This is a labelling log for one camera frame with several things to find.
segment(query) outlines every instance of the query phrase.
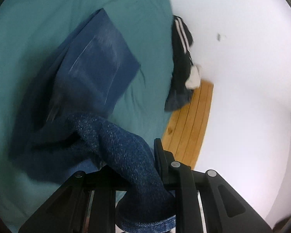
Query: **white stripe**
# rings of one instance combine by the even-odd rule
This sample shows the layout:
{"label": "white stripe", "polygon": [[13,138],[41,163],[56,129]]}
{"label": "white stripe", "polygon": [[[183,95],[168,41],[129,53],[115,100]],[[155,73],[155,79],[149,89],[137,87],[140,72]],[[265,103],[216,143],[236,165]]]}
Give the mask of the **white stripe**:
{"label": "white stripe", "polygon": [[179,24],[180,24],[180,29],[181,29],[182,34],[183,34],[183,38],[184,38],[184,40],[185,40],[185,42],[186,42],[186,47],[187,47],[187,49],[189,49],[190,46],[189,46],[189,42],[188,42],[188,40],[187,40],[187,37],[186,37],[185,31],[184,31],[184,28],[183,28],[182,20],[181,20],[180,18],[178,18],[178,20],[179,20]]}
{"label": "white stripe", "polygon": [[200,217],[202,219],[203,233],[207,233],[206,220],[205,220],[204,209],[202,205],[202,198],[200,197],[199,190],[198,190],[197,198],[198,198],[198,204],[199,204],[199,210],[200,210]]}
{"label": "white stripe", "polygon": [[182,37],[182,34],[181,34],[181,30],[180,30],[180,27],[179,27],[179,22],[178,22],[178,20],[175,20],[175,23],[176,23],[177,32],[178,32],[178,34],[179,34],[179,37],[180,37],[180,40],[181,40],[181,43],[182,43],[182,46],[183,46],[184,54],[186,54],[185,43],[184,43],[184,41],[183,41],[183,37]]}

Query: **black garment with white stripes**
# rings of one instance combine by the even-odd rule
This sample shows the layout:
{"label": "black garment with white stripes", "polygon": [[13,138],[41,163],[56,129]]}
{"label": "black garment with white stripes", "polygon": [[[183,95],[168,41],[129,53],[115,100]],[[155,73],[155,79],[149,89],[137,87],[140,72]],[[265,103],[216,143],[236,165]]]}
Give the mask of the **black garment with white stripes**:
{"label": "black garment with white stripes", "polygon": [[165,111],[177,110],[189,103],[192,98],[192,90],[185,87],[185,82],[193,65],[189,49],[193,44],[193,37],[181,17],[173,16],[173,19],[171,28],[173,73]]}

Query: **wooden plank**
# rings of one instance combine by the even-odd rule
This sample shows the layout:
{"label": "wooden plank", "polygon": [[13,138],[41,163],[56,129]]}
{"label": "wooden plank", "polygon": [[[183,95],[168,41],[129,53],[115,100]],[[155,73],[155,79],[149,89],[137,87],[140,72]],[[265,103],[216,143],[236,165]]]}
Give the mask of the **wooden plank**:
{"label": "wooden plank", "polygon": [[202,143],[203,143],[203,140],[204,140],[204,136],[205,136],[205,132],[206,132],[206,128],[207,128],[207,123],[208,123],[208,119],[209,119],[211,100],[212,100],[212,93],[213,93],[213,84],[210,84],[209,87],[208,87],[208,94],[207,94],[207,100],[206,100],[206,106],[205,106],[202,125],[201,125],[200,132],[199,132],[199,135],[198,135],[196,148],[195,148],[195,150],[193,152],[193,156],[192,156],[191,163],[190,163],[190,166],[191,166],[192,169],[195,168],[195,165],[196,165],[196,162],[197,162],[197,158],[199,156],[200,149],[202,147]]}
{"label": "wooden plank", "polygon": [[185,155],[186,148],[191,136],[191,132],[192,132],[195,116],[196,116],[197,106],[199,102],[200,91],[201,91],[201,87],[194,90],[194,93],[191,99],[189,112],[188,112],[186,122],[183,128],[183,133],[182,133],[179,146],[175,155],[175,159],[180,162],[182,162],[183,160],[183,157]]}
{"label": "wooden plank", "polygon": [[168,151],[172,152],[174,155],[176,155],[176,153],[177,153],[178,145],[179,145],[182,133],[183,133],[187,114],[189,112],[189,108],[190,108],[190,103],[183,106],[180,110],[178,122],[177,122],[177,125],[175,127],[175,131],[174,131],[174,134],[172,136],[170,146],[168,148]]}
{"label": "wooden plank", "polygon": [[165,133],[163,135],[162,144],[163,144],[164,150],[166,150],[166,151],[168,151],[168,149],[169,149],[170,142],[171,142],[172,136],[174,134],[174,131],[175,131],[175,128],[176,128],[176,125],[178,122],[179,114],[180,114],[180,109],[174,111],[171,114],[167,128],[166,128]]}
{"label": "wooden plank", "polygon": [[199,137],[199,132],[202,125],[202,120],[203,120],[206,101],[207,101],[208,87],[209,87],[208,83],[201,84],[199,103],[198,103],[198,107],[197,107],[197,111],[196,111],[196,115],[194,119],[194,124],[192,127],[188,144],[187,144],[185,155],[182,160],[182,163],[188,166],[191,166],[191,162],[193,161],[192,156],[193,156],[194,151],[196,150],[197,139]]}

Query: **mattress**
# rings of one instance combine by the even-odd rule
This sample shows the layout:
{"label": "mattress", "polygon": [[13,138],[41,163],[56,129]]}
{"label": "mattress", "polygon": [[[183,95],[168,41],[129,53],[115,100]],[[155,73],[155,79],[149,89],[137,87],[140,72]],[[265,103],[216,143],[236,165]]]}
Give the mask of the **mattress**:
{"label": "mattress", "polygon": [[140,70],[109,120],[153,146],[173,70],[169,0],[5,0],[0,7],[0,217],[12,232],[58,188],[14,168],[7,148],[28,84],[46,57],[92,12],[104,8]]}

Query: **clothing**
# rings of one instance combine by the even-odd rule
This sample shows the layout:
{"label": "clothing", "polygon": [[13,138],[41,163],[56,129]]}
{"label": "clothing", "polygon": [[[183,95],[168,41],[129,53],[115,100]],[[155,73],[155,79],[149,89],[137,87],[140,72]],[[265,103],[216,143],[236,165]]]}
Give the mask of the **clothing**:
{"label": "clothing", "polygon": [[175,226],[175,200],[139,136],[107,121],[139,69],[119,31],[101,9],[60,45],[29,86],[13,130],[9,158],[35,180],[63,183],[72,169],[108,164],[131,187],[116,224],[136,233]]}
{"label": "clothing", "polygon": [[191,66],[190,76],[185,82],[187,89],[196,89],[200,86],[200,72],[197,65]]}
{"label": "clothing", "polygon": [[165,111],[174,111],[189,103],[193,92],[185,87],[193,65],[190,46],[193,37],[183,19],[174,16],[171,28],[171,42],[173,51],[173,73],[169,94],[165,102]]}

